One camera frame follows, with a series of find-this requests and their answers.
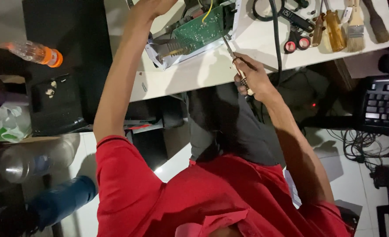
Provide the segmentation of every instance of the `plastic bag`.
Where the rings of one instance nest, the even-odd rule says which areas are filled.
[[[0,142],[18,143],[31,131],[28,106],[4,103],[0,107]]]

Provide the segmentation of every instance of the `hand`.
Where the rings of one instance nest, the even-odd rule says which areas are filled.
[[[264,100],[279,94],[270,82],[265,68],[263,68],[263,64],[245,54],[234,53],[234,55],[239,58],[235,61],[235,65],[239,70],[245,73],[247,85],[255,93],[254,98],[256,100],[264,102]],[[241,78],[236,74],[234,80],[240,82]],[[245,86],[239,86],[238,91],[243,95],[247,95]]]
[[[137,19],[154,20],[167,13],[177,0],[140,0],[131,8],[131,16]]]

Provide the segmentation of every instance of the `paintbrush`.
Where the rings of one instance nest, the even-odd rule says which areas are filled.
[[[352,16],[348,26],[348,51],[362,51],[364,45],[364,21],[360,15],[360,0],[352,0]]]
[[[371,0],[362,0],[366,8],[368,9],[368,13],[370,14],[370,24],[373,29],[373,33],[376,36],[376,40],[378,43],[385,43],[389,41],[389,32],[386,30],[386,26],[383,23],[383,20],[377,14],[374,9],[373,2]]]

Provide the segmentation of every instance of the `brush bristles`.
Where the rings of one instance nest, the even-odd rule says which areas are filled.
[[[365,47],[364,37],[349,37],[347,42],[348,52],[362,51]]]
[[[385,43],[389,41],[389,32],[386,30],[381,18],[373,18],[370,20],[370,24],[378,43]]]

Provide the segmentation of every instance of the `white desk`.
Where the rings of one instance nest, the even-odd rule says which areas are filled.
[[[303,18],[312,18],[312,10],[319,12],[320,1],[311,0],[310,6],[297,12]],[[248,54],[252,58],[267,65],[267,72],[277,71],[277,60],[275,51],[275,41],[272,22],[260,22],[251,17],[252,0],[243,1],[241,8],[239,25],[237,29],[237,39],[230,43],[234,51]],[[389,31],[389,7],[387,0],[373,0],[376,11],[383,19],[387,30]],[[334,11],[339,10],[343,13],[345,3],[343,0],[329,0],[330,7]],[[105,7],[107,12],[107,22],[109,27],[111,46],[113,54],[117,50],[127,7],[125,0],[106,0]],[[183,0],[179,0],[171,10],[163,16],[155,19],[151,32],[155,33],[161,30],[168,22],[177,21],[184,8]],[[375,51],[389,47],[389,42],[376,44],[373,30],[370,26],[370,18],[364,4],[361,3],[364,15],[365,31],[364,38],[366,48],[363,52]],[[356,53],[348,53],[346,50],[332,53],[328,50],[329,45],[327,36],[323,36],[323,42],[316,48],[309,48],[305,51],[297,50],[292,54],[286,55],[282,49],[288,39],[289,23],[287,20],[279,17],[279,40],[281,44],[282,68],[284,70],[295,67],[302,67],[318,62],[329,61],[337,58],[348,57]],[[168,94],[194,90],[206,86],[214,86],[227,83],[233,80],[235,70],[232,68],[231,58],[224,45],[214,50],[204,52],[192,59],[182,62],[178,65],[169,67],[165,71],[155,68],[152,61],[148,58],[146,52],[142,54],[138,72],[136,73],[131,101],[145,100],[154,97],[160,97]]]

